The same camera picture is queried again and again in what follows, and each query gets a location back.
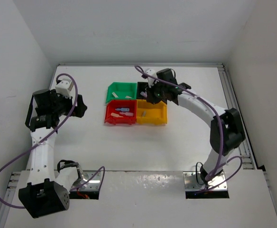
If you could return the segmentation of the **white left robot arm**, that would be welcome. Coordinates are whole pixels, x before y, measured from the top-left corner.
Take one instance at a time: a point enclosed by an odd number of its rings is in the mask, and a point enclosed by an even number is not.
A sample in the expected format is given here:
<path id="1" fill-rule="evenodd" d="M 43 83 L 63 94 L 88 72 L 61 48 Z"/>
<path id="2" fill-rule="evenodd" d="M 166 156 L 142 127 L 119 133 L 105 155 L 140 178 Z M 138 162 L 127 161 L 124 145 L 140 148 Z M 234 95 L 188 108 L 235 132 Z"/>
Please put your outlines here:
<path id="1" fill-rule="evenodd" d="M 39 90 L 32 95 L 25 124 L 30 129 L 34 149 L 30 152 L 27 185 L 19 190 L 18 198 L 34 219 L 68 210 L 69 192 L 73 184 L 82 180 L 81 167 L 75 161 L 64 160 L 63 165 L 54 167 L 59 118 L 68 114 L 81 118 L 87 110 L 81 95 L 76 102 L 77 106 L 73 106 L 70 94 L 54 89 Z"/>

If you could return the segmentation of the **orange correction tape dispenser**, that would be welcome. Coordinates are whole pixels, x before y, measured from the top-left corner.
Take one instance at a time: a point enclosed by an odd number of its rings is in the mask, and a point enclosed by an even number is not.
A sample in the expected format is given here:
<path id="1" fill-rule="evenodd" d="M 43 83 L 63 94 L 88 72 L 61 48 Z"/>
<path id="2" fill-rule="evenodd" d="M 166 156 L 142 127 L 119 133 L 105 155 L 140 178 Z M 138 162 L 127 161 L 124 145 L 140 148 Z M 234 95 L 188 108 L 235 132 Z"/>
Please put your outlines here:
<path id="1" fill-rule="evenodd" d="M 111 116 L 116 117 L 116 118 L 120 118 L 121 117 L 119 114 L 116 114 L 116 113 L 111 113 Z"/>

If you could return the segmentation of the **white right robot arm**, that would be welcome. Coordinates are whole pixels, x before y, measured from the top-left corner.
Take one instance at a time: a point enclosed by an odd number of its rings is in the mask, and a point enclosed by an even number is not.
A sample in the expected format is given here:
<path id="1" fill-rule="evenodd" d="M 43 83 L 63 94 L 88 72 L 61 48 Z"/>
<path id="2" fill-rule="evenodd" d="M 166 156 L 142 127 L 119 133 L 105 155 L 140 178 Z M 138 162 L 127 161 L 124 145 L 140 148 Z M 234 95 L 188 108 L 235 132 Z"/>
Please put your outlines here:
<path id="1" fill-rule="evenodd" d="M 175 71 L 146 69 L 142 77 L 148 80 L 147 102 L 157 104 L 167 100 L 185 108 L 210 127 L 211 151 L 200 168 L 200 177 L 207 184 L 222 170 L 230 154 L 245 140 L 244 128 L 237 109 L 217 106 L 199 96 L 186 83 L 178 83 Z"/>

